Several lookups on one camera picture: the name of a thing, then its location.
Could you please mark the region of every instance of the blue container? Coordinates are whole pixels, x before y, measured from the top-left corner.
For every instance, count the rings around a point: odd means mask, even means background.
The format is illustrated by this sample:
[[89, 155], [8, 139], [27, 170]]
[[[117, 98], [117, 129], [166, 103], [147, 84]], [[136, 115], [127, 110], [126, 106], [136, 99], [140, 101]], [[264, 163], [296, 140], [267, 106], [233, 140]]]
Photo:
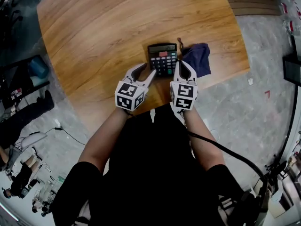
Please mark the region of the blue container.
[[38, 76], [40, 79], [46, 78], [49, 73], [49, 68], [44, 63], [44, 61], [38, 56], [32, 59], [32, 61], [29, 63], [29, 67], [32, 73]]

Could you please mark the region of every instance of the calculator display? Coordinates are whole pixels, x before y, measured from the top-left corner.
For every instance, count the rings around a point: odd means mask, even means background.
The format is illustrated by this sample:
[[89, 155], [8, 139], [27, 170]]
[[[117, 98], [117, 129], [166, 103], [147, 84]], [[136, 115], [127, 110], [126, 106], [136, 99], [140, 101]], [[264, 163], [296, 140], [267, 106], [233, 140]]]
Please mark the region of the calculator display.
[[170, 50], [175, 50], [175, 45], [149, 47], [149, 50], [150, 50], [150, 53], [156, 53], [156, 52], [161, 52], [161, 51], [170, 51]]

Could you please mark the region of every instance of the equipment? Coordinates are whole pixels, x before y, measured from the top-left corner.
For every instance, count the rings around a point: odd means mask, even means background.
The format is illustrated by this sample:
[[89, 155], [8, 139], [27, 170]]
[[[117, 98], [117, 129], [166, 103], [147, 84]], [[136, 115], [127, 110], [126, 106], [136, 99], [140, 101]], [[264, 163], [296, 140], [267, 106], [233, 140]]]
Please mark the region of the equipment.
[[175, 43], [158, 43], [147, 47], [150, 69], [158, 71], [157, 77], [170, 77], [174, 74], [178, 61]]
[[192, 110], [198, 97], [197, 74], [186, 62], [179, 60], [176, 63], [174, 81], [170, 82], [170, 94], [174, 108], [178, 113]]
[[141, 72], [146, 68], [146, 63], [138, 64], [129, 69], [122, 81], [119, 81], [115, 90], [115, 105], [125, 110], [134, 111], [145, 99], [148, 87], [156, 75], [152, 70], [144, 81], [138, 81]]

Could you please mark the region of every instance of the red mark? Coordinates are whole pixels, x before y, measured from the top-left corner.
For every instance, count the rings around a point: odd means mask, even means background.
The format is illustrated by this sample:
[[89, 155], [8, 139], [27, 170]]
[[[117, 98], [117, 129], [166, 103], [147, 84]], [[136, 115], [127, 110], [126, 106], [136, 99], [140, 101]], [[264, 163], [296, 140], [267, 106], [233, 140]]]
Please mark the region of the red mark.
[[264, 92], [265, 94], [268, 94], [268, 98], [269, 98], [269, 90], [268, 91], [266, 91], [266, 92]]

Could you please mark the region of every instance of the desk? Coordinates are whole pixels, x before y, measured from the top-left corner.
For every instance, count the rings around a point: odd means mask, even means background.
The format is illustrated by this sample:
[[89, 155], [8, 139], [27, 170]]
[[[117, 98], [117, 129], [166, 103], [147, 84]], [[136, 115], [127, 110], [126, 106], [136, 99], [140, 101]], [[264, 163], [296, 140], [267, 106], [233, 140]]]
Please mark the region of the desk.
[[[91, 132], [113, 111], [118, 81], [147, 61], [150, 44], [208, 43], [212, 74], [198, 80], [200, 89], [249, 70], [227, 0], [43, 0], [37, 10], [58, 79]], [[169, 80], [154, 81], [137, 112], [168, 103], [169, 90]]]

